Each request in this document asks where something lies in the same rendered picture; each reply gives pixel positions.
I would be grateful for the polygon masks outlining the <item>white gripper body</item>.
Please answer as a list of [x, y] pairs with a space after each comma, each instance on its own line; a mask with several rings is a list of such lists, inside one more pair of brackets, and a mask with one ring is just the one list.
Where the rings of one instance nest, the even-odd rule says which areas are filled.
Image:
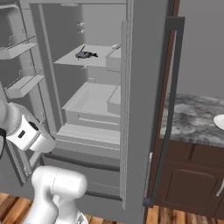
[[35, 152], [49, 153], [55, 146], [56, 142], [51, 136], [41, 133], [31, 145], [30, 149]]

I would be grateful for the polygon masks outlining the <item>grey fridge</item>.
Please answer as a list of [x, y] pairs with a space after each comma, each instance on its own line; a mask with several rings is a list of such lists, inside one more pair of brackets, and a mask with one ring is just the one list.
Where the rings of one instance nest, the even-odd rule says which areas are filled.
[[[47, 154], [92, 164], [121, 166], [121, 73], [123, 23], [127, 0], [29, 0], [31, 15], [44, 68], [48, 96], [47, 124], [56, 141]], [[121, 45], [121, 71], [100, 66], [55, 64], [81, 45]], [[108, 112], [120, 116], [119, 123], [78, 120], [67, 122], [63, 106], [86, 83], [115, 85], [108, 99]], [[88, 195], [78, 201], [86, 214], [124, 221], [123, 198]]]

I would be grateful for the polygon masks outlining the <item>wide grey fridge drawer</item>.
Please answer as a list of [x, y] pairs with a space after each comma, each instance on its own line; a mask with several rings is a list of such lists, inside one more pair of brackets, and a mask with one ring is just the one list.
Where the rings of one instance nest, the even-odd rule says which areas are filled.
[[63, 106], [66, 121], [75, 123], [88, 120], [103, 123], [119, 123], [120, 116], [108, 112], [108, 99], [115, 85], [84, 83]]

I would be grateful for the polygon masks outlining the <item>grey fridge door with shelves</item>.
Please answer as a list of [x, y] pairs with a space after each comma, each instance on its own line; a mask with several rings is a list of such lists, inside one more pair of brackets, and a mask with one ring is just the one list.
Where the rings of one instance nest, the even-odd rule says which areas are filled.
[[[0, 0], [0, 100], [27, 108], [49, 133], [44, 100], [46, 77], [32, 56], [32, 50], [37, 47], [36, 35], [25, 28], [19, 0]], [[8, 141], [0, 162], [9, 158], [17, 183], [23, 186], [43, 154], [22, 151]]]

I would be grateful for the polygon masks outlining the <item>dark grey fish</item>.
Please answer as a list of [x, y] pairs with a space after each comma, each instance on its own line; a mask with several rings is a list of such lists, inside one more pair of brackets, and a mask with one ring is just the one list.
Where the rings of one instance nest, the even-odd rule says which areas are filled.
[[84, 51], [84, 47], [81, 48], [79, 52], [75, 54], [75, 57], [79, 59], [89, 59], [91, 57], [98, 57], [98, 54], [96, 52], [86, 52]]

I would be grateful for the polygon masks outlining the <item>grey fridge shelf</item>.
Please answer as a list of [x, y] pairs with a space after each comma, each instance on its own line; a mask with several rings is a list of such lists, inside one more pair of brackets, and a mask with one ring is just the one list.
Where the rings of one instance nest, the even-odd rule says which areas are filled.
[[[91, 57], [89, 59], [77, 59], [75, 57], [75, 54], [79, 53], [81, 50], [91, 53], [97, 53], [98, 57]], [[117, 61], [121, 59], [120, 48], [113, 49], [111, 46], [103, 45], [80, 45], [60, 59], [56, 60], [55, 64], [76, 65], [84, 67], [105, 67], [107, 60], [112, 59], [116, 59]]]

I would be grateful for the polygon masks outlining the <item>small grey fridge bin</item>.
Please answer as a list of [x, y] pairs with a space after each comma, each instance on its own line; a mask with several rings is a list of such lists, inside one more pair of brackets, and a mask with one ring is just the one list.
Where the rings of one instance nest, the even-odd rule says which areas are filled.
[[113, 72], [121, 71], [121, 45], [113, 45], [106, 55], [106, 68]]

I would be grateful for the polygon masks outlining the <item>plain grey fridge door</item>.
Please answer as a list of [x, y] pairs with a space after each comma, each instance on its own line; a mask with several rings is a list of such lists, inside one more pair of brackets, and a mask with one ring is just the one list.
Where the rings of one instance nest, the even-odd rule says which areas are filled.
[[127, 0], [122, 24], [120, 194], [124, 224], [144, 223], [150, 151], [157, 133], [169, 35], [166, 18], [175, 0]]

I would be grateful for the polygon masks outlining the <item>brown cupboard door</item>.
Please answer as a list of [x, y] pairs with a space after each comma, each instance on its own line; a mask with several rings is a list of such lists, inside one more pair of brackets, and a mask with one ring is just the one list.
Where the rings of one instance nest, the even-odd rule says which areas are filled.
[[224, 171], [189, 164], [164, 165], [155, 204], [193, 214], [213, 217], [221, 201]]

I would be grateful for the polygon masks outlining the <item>grey freezer drawer front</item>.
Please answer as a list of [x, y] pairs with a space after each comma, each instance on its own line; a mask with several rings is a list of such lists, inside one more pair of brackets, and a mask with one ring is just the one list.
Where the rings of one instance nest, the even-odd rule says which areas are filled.
[[87, 194], [111, 200], [121, 200], [118, 167], [92, 164], [52, 154], [43, 156], [44, 164], [79, 172], [87, 177]]

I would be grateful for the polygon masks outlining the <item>brown drawer front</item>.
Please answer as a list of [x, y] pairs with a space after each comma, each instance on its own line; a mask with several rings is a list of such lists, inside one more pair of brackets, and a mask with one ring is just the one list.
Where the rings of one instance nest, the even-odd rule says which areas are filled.
[[196, 164], [216, 166], [224, 169], [224, 148], [221, 147], [189, 143], [187, 157]]

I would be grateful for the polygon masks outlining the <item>white plate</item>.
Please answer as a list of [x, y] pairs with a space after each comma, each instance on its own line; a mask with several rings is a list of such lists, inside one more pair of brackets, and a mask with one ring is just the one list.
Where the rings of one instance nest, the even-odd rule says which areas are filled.
[[214, 124], [219, 127], [221, 130], [224, 130], [224, 114], [222, 115], [216, 115], [213, 118]]

